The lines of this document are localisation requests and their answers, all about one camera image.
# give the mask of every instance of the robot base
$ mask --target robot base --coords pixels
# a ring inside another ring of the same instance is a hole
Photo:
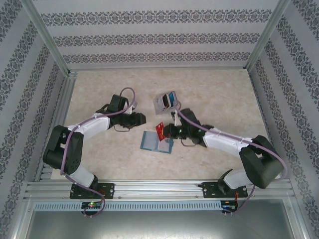
[[[242,186],[236,189],[229,189],[225,194],[218,188],[219,182],[203,182],[198,186],[203,189],[204,198],[235,198],[236,192],[238,198],[247,198],[247,188]]]
[[[114,183],[98,183],[94,190],[103,194],[105,199],[113,199]],[[70,199],[101,199],[101,196],[72,184]]]

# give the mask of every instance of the patterned wallpaper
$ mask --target patterned wallpaper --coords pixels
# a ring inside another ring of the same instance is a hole
[[[35,177],[64,77],[18,0],[1,1],[0,15],[0,239],[4,239],[23,183]]]
[[[70,69],[245,66],[278,0],[36,0]]]
[[[311,238],[319,238],[319,1],[292,0],[250,72]]]

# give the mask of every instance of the red card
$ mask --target red card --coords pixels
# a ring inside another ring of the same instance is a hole
[[[163,130],[164,130],[164,124],[163,124],[163,122],[161,122],[158,126],[156,126],[156,132],[158,133],[158,137],[159,137],[160,141],[165,139],[165,136],[163,134]]]

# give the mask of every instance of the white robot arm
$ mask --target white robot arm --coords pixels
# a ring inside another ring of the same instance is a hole
[[[235,141],[223,136],[220,133],[224,132],[220,131],[217,128],[212,128],[211,131],[212,133],[206,132],[205,136],[203,137],[204,143],[207,148],[218,148],[236,157],[239,157],[239,152],[241,151],[241,149],[249,146],[249,144],[247,143]],[[243,139],[252,142],[252,138]],[[225,175],[224,182],[231,189],[236,189],[240,186],[252,184],[252,182],[248,179],[244,169],[236,169],[230,171],[228,174]]]
[[[183,109],[180,112],[196,125],[200,125],[209,131],[205,132],[191,125],[175,111],[172,114],[175,124],[171,123],[164,127],[163,134],[166,137],[190,138],[194,144],[221,149],[241,159],[244,169],[229,170],[219,179],[218,187],[223,193],[250,184],[259,188],[266,188],[284,169],[281,162],[272,154],[248,144],[249,142],[257,144],[277,154],[265,137],[258,135],[255,138],[242,138],[224,133],[211,125],[201,125],[190,109]]]
[[[71,131],[73,128],[78,127],[75,132],[79,132],[83,135],[83,143],[88,139],[92,138],[96,134],[106,131],[110,126],[110,118],[102,117],[97,118],[97,116],[103,115],[101,113],[95,113],[93,117],[96,117],[92,121],[84,123],[83,125],[71,125],[68,126],[68,130]],[[93,180],[94,175],[89,172],[84,166],[83,163],[80,163],[79,167],[75,172],[71,173],[70,178],[72,178],[75,182],[82,184],[85,187],[90,187]]]
[[[94,188],[94,184],[98,183],[97,177],[89,172],[81,163],[83,143],[116,124],[131,129],[146,123],[146,117],[142,113],[132,113],[132,109],[137,106],[136,102],[124,113],[114,115],[116,112],[127,109],[127,106],[128,99],[113,95],[110,104],[104,105],[92,117],[82,123],[67,127],[57,125],[51,133],[43,155],[43,162],[55,169],[61,170],[63,154],[65,153],[64,146],[71,133],[72,135],[66,151],[66,162],[62,173],[68,175],[73,181],[86,188]]]

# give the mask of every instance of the marble floor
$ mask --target marble floor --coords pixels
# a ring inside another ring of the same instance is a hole
[[[164,180],[217,179],[230,168],[241,168],[240,158],[218,149],[184,147],[175,140],[171,154],[141,150],[144,130],[160,122],[173,123],[170,114],[155,114],[156,94],[176,91],[182,109],[190,108],[202,124],[240,136],[266,136],[248,73],[240,70],[141,69],[79,72],[65,125],[90,117],[110,102],[113,94],[130,86],[147,123],[130,132],[109,129],[83,146],[84,166],[99,179]],[[124,96],[132,99],[132,93]],[[52,179],[61,179],[54,170]]]

